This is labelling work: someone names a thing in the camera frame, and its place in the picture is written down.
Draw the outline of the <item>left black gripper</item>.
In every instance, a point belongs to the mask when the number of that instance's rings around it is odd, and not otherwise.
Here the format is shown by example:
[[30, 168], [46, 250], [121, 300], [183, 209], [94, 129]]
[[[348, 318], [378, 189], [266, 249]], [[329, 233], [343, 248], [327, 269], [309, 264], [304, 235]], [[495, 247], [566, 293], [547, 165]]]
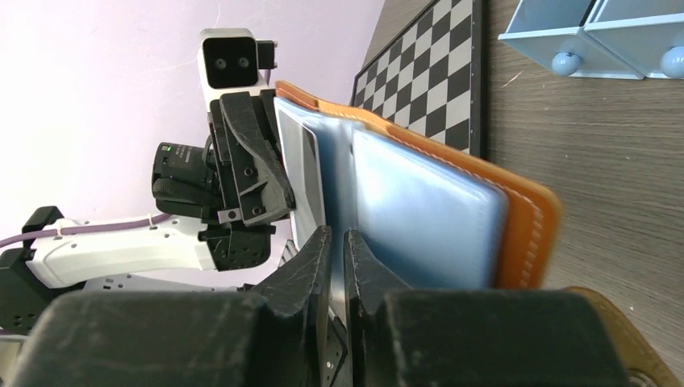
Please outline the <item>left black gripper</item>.
[[210, 103], [202, 147], [161, 143], [152, 196], [166, 214], [196, 218], [219, 271], [254, 268], [271, 253], [274, 222], [295, 208], [277, 140], [275, 92], [224, 94]]

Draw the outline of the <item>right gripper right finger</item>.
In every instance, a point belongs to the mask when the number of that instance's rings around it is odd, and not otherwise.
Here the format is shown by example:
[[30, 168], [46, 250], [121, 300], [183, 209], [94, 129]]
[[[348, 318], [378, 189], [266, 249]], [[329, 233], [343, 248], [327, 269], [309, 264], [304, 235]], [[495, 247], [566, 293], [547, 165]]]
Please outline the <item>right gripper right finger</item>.
[[354, 386], [397, 386], [386, 295], [408, 285], [370, 250], [358, 230], [344, 233], [347, 344]]

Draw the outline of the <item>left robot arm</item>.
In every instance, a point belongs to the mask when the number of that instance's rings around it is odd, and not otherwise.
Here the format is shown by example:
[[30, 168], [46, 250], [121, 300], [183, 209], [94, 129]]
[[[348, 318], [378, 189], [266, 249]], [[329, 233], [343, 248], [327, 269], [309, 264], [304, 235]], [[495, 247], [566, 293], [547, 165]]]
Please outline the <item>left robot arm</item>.
[[27, 335], [60, 295], [124, 287], [134, 273], [231, 271], [269, 259], [275, 222], [294, 208], [274, 89], [211, 101], [201, 147], [162, 143], [152, 164], [158, 214], [110, 222], [35, 210], [1, 242], [1, 332]]

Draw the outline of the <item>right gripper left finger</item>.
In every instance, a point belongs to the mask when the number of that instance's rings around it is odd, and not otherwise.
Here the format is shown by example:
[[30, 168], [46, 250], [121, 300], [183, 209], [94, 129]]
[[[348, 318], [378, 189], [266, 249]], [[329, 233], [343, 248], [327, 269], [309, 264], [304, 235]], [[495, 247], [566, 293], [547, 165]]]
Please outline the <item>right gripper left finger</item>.
[[316, 228], [299, 252], [252, 289], [265, 299], [252, 354], [253, 386], [322, 386], [332, 230]]

